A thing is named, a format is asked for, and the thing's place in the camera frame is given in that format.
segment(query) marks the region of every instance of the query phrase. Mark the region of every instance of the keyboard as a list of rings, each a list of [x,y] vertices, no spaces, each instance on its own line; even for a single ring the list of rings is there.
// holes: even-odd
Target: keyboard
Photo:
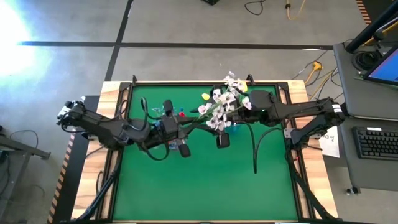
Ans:
[[[354,127],[358,157],[398,161],[398,130]]]

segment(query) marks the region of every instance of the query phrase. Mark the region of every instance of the concrete floor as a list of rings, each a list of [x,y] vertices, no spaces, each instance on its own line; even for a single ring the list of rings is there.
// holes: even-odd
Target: concrete floor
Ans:
[[[200,0],[135,0],[123,41],[331,45],[353,38],[365,27],[355,0],[308,0],[296,21],[287,20],[282,0],[266,1],[261,16],[248,13],[243,7],[246,2],[221,0],[211,7]],[[99,94],[113,51],[112,47],[16,47],[9,43],[15,40],[114,42],[126,3],[127,0],[0,3],[0,11],[4,11],[0,21],[6,21],[3,22],[6,35],[0,37],[5,38],[0,44],[6,43],[1,46],[6,50],[0,52],[0,124],[8,133],[34,129],[39,134],[39,147],[52,152],[48,161],[33,158],[29,162],[13,196],[13,202],[18,203],[9,204],[4,221],[46,221],[69,137],[55,125],[55,118],[66,100]],[[300,3],[292,2],[293,14]],[[319,50],[122,48],[112,80],[130,80],[132,75],[140,80],[218,80],[229,70],[240,77],[251,73],[255,79],[288,80],[321,53]],[[326,53],[320,61],[325,67],[322,74],[336,66],[333,52]],[[307,69],[298,78],[304,79],[309,72]],[[310,86],[308,93],[316,86]],[[340,87],[328,82],[322,97],[336,97],[341,92]],[[16,138],[32,144],[27,134]],[[341,218],[396,222],[397,193],[364,190],[359,196],[346,196],[343,190],[350,187],[347,170],[327,165]],[[34,184],[44,188],[44,198]]]

